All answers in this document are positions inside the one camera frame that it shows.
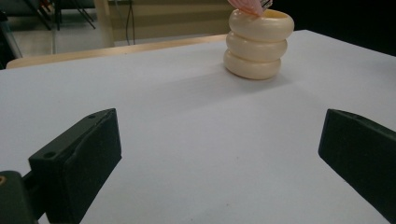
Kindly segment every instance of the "white table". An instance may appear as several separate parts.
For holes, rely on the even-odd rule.
[[[123,159],[82,223],[388,223],[318,143],[328,108],[396,130],[396,58],[288,40],[267,81],[231,75],[222,41],[3,70],[0,170],[26,174],[30,155],[115,107]]]

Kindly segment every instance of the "chair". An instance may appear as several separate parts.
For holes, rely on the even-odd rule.
[[[93,18],[87,13],[85,8],[95,8],[92,0],[53,0],[55,5],[55,21],[60,30],[62,23],[62,9],[77,9],[81,16],[87,21],[93,29],[96,27],[92,24]]]
[[[9,61],[21,57],[20,49],[9,29],[7,16],[0,11],[0,69],[5,69]]]
[[[7,16],[36,15],[47,29],[50,30],[51,28],[46,22],[46,20],[50,20],[50,17],[40,3],[40,0],[0,0],[0,9]]]

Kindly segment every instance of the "ring stack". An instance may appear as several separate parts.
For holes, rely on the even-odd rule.
[[[232,73],[251,79],[274,77],[288,47],[294,21],[286,13],[266,9],[260,17],[236,9],[230,16],[224,65]]]

